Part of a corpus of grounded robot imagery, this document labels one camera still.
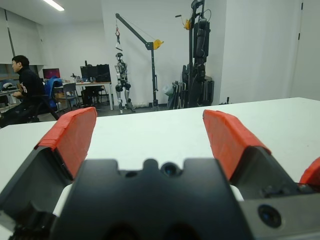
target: ceiling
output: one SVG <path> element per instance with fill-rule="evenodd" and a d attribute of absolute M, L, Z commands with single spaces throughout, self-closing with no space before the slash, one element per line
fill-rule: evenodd
<path fill-rule="evenodd" d="M 43 0 L 0 0 L 0 8 L 42 25 L 102 21 L 101 0 L 55 0 L 58 11 Z"/>

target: red monitor screen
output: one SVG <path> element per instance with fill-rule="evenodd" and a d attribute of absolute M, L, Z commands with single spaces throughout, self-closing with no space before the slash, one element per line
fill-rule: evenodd
<path fill-rule="evenodd" d="M 43 78 L 50 79 L 54 76 L 60 78 L 60 71 L 59 68 L 50 68 L 50 69 L 42 69 L 43 71 Z"/>

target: fluorescent light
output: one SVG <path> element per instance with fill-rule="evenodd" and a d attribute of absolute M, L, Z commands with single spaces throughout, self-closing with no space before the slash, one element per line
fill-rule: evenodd
<path fill-rule="evenodd" d="M 57 9 L 58 11 L 64 11 L 65 9 L 60 6 L 58 3 L 56 3 L 55 1 L 53 0 L 43 0 L 45 1 L 47 4 L 49 4 L 51 7 L 54 7 L 55 9 Z"/>

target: camera lens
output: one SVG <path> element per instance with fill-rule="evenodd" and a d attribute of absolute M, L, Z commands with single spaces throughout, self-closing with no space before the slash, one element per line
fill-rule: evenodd
<path fill-rule="evenodd" d="M 161 167 L 161 172 L 168 177 L 174 177 L 178 176 L 181 170 L 174 163 L 168 162 Z"/>
<path fill-rule="evenodd" d="M 271 228 L 278 228 L 282 224 L 280 213 L 272 206 L 259 206 L 258 214 L 260 219 Z"/>
<path fill-rule="evenodd" d="M 168 176 L 172 176 L 172 175 L 175 175 L 177 170 L 176 170 L 176 167 L 174 165 L 168 165 L 168 166 L 165 166 L 164 168 L 164 172 L 168 175 Z"/>

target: orange finger pad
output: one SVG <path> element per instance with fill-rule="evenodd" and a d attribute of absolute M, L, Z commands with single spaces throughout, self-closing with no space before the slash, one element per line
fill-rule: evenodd
<path fill-rule="evenodd" d="M 94 107 L 70 111 L 59 118 L 38 146 L 50 147 L 52 151 L 57 149 L 74 178 L 87 156 L 96 119 Z"/>
<path fill-rule="evenodd" d="M 235 172 L 247 147 L 263 147 L 271 154 L 271 151 L 233 115 L 204 110 L 203 121 L 214 158 L 219 160 L 228 179 Z"/>
<path fill-rule="evenodd" d="M 320 186 L 320 157 L 304 171 L 300 183 Z"/>

